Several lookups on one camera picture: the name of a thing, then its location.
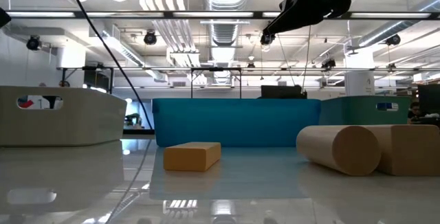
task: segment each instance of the teal bin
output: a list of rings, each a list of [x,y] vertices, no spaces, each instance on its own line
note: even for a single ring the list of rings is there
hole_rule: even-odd
[[[406,124],[411,99],[353,96],[321,102],[320,125]]]
[[[156,142],[221,142],[224,147],[294,147],[318,125],[319,100],[154,99]]]

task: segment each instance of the white bin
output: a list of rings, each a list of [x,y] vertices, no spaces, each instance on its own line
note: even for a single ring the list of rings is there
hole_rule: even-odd
[[[59,96],[60,109],[22,109],[23,96]],[[127,103],[91,89],[0,87],[0,146],[86,146],[122,138]]]

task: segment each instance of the white column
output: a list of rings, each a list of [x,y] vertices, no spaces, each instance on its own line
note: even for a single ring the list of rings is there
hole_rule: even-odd
[[[346,52],[345,67],[374,68],[373,51],[364,48],[356,54]],[[373,71],[351,71],[345,73],[345,94],[347,96],[375,95],[375,79]]]
[[[58,67],[84,67],[85,56],[85,48],[79,45],[58,48]],[[71,72],[71,70],[67,71],[66,76],[70,75]],[[77,70],[67,81],[70,83],[70,87],[83,87],[84,71]]]

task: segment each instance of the wooden cylinder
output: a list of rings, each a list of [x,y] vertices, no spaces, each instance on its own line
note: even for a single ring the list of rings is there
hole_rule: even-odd
[[[308,160],[351,176],[372,173],[381,155],[374,134],[361,126],[308,126],[296,147]]]

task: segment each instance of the air duct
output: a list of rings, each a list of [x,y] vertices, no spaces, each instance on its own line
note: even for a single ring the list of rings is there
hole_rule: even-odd
[[[411,8],[410,11],[416,12],[438,12],[440,10],[440,0],[425,0],[415,7]],[[376,43],[382,42],[387,38],[397,34],[409,28],[420,21],[390,21],[385,25],[372,31],[370,34],[363,36],[358,44],[361,47],[372,46]]]
[[[212,11],[239,11],[244,9],[246,0],[205,0],[205,3],[206,8]],[[239,30],[237,24],[210,25],[210,40],[213,45],[211,55],[216,64],[232,62],[235,55],[233,46],[237,45]],[[215,72],[214,80],[216,83],[226,84],[229,76],[225,72]]]

